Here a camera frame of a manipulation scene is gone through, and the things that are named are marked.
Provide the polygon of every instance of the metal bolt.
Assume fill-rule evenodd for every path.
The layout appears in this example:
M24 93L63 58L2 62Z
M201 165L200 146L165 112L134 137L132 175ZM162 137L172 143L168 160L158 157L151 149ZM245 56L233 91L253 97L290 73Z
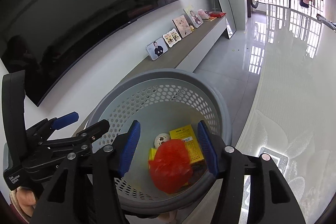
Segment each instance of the metal bolt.
M261 157L262 157L263 160L270 160L271 159L271 157L268 154L262 154Z
M113 146L112 145L105 145L103 150L105 152L111 152L113 150Z
M69 153L67 158L68 158L68 160L73 160L74 158L76 158L76 154L75 153Z
M224 150L228 153L233 153L235 149L232 146L227 146L224 148Z

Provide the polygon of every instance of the tile floor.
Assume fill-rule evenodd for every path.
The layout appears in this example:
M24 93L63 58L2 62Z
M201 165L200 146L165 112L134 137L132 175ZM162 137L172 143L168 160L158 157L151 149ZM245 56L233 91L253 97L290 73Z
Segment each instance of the tile floor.
M265 39L266 15L253 13L245 31L237 31L231 39L222 35L194 71L223 95L232 123L233 146L238 142L257 91Z

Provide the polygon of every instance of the white glossy tabletop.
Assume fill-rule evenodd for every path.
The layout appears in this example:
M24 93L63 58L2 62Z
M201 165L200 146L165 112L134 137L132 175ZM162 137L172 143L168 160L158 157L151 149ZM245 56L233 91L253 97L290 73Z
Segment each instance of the white glossy tabletop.
M236 145L266 151L289 183L307 224L336 191L336 33L316 19L270 5L265 53L256 96ZM184 223L210 223L221 181ZM240 223L249 204L246 176ZM202 208L207 216L201 216Z

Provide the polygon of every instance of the gray plastic basket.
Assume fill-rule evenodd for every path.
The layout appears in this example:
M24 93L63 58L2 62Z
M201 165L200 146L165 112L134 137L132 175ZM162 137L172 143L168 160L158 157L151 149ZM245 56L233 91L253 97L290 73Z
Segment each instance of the gray plastic basket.
M113 143L134 120L141 136L129 172L115 179L121 207L140 214L159 214L183 208L203 196L215 182L208 171L191 187L174 195L158 190L148 172L149 149L160 133L204 120L211 131L231 144L231 121L223 97L196 74L160 69L139 74L115 87L98 104L87 127L106 119L110 130L93 144L93 152Z

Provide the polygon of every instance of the red ball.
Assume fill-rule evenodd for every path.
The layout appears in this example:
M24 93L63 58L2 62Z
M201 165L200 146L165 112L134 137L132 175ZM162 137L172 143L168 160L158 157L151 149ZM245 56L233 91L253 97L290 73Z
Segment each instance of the red ball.
M148 163L154 185L167 194L176 193L193 175L188 150L179 139L164 142Z

